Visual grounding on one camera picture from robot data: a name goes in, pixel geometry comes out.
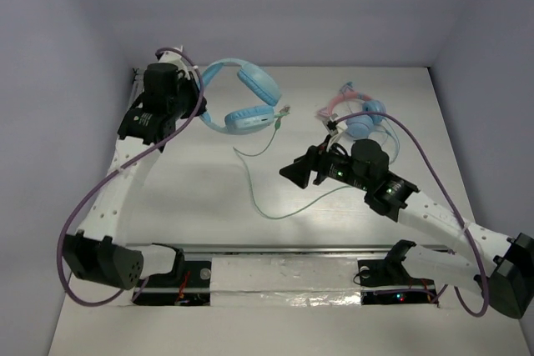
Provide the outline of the light blue headphones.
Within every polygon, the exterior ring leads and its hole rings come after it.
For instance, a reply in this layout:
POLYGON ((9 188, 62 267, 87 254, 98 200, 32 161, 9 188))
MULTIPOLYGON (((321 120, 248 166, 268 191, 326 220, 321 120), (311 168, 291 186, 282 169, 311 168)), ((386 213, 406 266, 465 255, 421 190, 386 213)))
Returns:
POLYGON ((238 58, 224 58, 211 63, 202 78, 207 105, 200 119, 212 130, 246 135, 275 121, 280 87, 261 67, 238 58))

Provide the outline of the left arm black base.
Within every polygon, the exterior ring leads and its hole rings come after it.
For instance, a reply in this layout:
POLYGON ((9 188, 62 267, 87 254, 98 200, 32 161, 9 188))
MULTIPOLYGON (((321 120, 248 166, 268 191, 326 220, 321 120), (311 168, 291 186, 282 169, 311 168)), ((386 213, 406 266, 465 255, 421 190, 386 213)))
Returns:
POLYGON ((186 260, 178 274, 155 274, 133 293, 138 306, 209 306, 212 263, 209 260, 186 260))

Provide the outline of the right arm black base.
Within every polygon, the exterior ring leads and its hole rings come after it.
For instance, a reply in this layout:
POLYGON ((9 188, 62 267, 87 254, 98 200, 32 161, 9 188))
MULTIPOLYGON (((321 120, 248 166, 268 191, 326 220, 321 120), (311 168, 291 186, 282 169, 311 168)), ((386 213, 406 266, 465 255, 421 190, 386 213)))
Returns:
POLYGON ((390 271, 384 259, 359 260, 353 283, 360 288, 364 306, 435 304, 438 293, 431 279, 390 271))

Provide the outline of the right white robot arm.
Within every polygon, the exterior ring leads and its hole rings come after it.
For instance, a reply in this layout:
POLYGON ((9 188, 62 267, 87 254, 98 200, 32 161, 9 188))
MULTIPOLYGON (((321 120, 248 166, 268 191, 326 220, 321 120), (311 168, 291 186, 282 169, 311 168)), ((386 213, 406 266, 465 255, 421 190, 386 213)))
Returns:
POLYGON ((381 265, 394 283, 434 279, 479 293, 489 307, 514 319, 522 318, 533 300, 532 237, 519 233, 513 238, 473 222, 460 222, 452 209, 391 172, 388 155, 373 140, 357 140, 349 152, 326 143, 311 146, 283 167, 280 175, 300 188, 332 178, 361 189, 372 211, 449 248, 449 253, 439 253, 399 241, 381 265))

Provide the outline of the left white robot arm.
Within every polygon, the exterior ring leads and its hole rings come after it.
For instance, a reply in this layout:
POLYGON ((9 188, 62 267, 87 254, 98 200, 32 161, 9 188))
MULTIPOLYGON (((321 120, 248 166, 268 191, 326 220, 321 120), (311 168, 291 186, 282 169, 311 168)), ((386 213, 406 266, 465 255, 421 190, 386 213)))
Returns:
POLYGON ((88 197, 93 206, 76 232, 62 232, 58 264, 79 279, 129 290, 141 279, 148 255, 127 248, 125 226, 139 193, 181 118, 204 105, 193 74, 177 62, 144 70, 143 90, 125 113, 108 176, 88 197))

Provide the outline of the pink blue cat-ear headphones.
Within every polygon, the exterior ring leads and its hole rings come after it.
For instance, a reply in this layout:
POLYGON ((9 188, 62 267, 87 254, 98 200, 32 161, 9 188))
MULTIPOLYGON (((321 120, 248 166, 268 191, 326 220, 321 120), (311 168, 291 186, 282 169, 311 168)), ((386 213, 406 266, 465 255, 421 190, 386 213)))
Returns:
POLYGON ((390 139, 394 145, 390 156, 390 164, 393 164, 398 158, 401 145, 395 129, 382 116, 382 113, 386 113, 385 104, 365 93, 357 92, 353 83, 347 82, 341 86, 337 95, 316 112, 316 117, 323 121, 329 120, 336 116, 336 109, 341 105, 346 106, 349 115, 358 113, 358 116, 347 118, 341 123, 341 136, 355 141, 379 134, 382 137, 381 144, 386 144, 390 139))

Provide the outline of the silver tape strip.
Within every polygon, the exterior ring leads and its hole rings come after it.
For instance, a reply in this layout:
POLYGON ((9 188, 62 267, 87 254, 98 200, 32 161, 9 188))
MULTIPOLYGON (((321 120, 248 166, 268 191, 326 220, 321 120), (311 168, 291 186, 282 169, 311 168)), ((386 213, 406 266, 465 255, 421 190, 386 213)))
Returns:
POLYGON ((359 307, 354 258, 324 256, 218 257, 212 261, 215 307, 359 307))

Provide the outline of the aluminium left side rail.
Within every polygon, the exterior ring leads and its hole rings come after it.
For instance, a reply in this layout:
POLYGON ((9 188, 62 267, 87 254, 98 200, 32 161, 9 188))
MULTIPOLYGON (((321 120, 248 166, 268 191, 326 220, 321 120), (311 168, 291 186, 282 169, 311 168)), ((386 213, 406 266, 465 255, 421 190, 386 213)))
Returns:
POLYGON ((134 68, 131 80, 131 89, 128 96, 128 106, 123 117, 124 123, 129 123, 132 117, 131 111, 142 107, 144 94, 144 70, 142 68, 134 68))

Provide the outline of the aluminium rail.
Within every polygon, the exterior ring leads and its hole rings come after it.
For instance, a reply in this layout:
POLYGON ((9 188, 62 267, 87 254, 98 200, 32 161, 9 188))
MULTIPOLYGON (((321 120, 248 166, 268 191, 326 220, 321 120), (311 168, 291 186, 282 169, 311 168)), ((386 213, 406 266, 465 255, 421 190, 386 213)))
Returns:
POLYGON ((129 123, 132 117, 131 111, 142 107, 144 94, 144 70, 142 68, 134 68, 131 80, 131 89, 128 96, 128 106, 123 117, 124 123, 129 123))
POLYGON ((173 248, 181 248, 186 254, 200 255, 271 255, 271 254, 294 254, 294 255, 355 255, 355 254, 383 254, 388 253, 393 244, 382 245, 358 245, 358 246, 320 246, 312 247, 298 245, 274 246, 274 245, 230 245, 230 244, 178 244, 171 243, 173 248))

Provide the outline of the aluminium front rail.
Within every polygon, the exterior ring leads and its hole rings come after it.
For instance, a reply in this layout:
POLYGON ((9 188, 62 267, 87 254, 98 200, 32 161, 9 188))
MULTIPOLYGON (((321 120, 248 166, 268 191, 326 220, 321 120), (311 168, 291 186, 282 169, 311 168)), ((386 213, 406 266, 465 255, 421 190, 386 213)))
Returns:
POLYGON ((294 254, 294 255, 355 255, 355 254, 383 254, 388 253, 393 244, 382 245, 358 245, 358 246, 320 246, 312 247, 298 245, 274 246, 274 245, 230 245, 230 244, 178 244, 171 243, 173 248, 181 248, 186 254, 200 255, 271 255, 271 254, 294 254))

